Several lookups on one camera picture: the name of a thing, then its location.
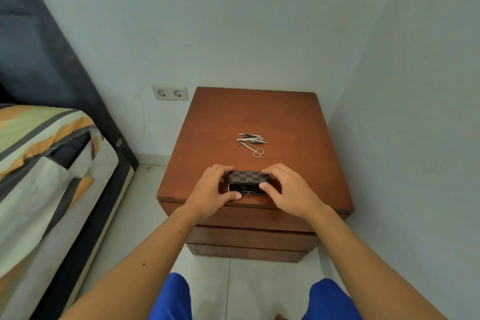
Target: person's right arm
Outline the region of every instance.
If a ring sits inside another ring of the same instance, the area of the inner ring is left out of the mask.
[[[278,208],[314,228],[364,320],[446,320],[410,283],[363,242],[297,172],[279,163],[262,170],[280,181],[282,194],[261,183]]]

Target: forearm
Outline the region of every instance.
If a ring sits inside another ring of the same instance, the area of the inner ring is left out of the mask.
[[[364,320],[446,318],[384,262],[329,206],[309,218]]]
[[[146,319],[198,213],[178,208],[62,319]]]

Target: white tile floor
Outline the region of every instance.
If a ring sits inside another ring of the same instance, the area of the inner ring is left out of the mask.
[[[80,295],[92,288],[167,215],[156,199],[165,166],[141,165],[123,197]],[[301,319],[308,305],[310,286],[323,273],[338,281],[328,257],[314,250],[300,263],[193,256],[184,246],[172,272],[190,286],[194,320],[269,320],[281,313]]]

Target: person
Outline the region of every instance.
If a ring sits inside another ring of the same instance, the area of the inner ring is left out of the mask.
[[[192,319],[187,282],[170,273],[189,233],[239,192],[219,194],[219,182],[233,166],[207,168],[185,204],[177,208],[127,257],[108,272],[62,317],[63,320]],[[323,279],[309,294],[304,320],[445,320],[430,302],[357,237],[307,183],[279,163],[261,171],[280,181],[280,194],[261,183],[276,206],[305,219],[325,246],[351,298]],[[277,320],[284,319],[277,315]]]

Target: hand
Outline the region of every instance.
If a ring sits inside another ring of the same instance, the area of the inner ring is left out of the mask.
[[[219,164],[208,167],[183,206],[195,210],[201,219],[205,219],[214,214],[226,202],[241,199],[242,195],[237,191],[219,194],[219,182],[223,182],[222,176],[232,170],[233,166]]]
[[[262,182],[259,186],[270,195],[275,205],[286,213],[308,220],[309,216],[325,206],[305,180],[284,164],[274,164],[263,169],[261,173],[280,181],[281,194],[267,182]]]

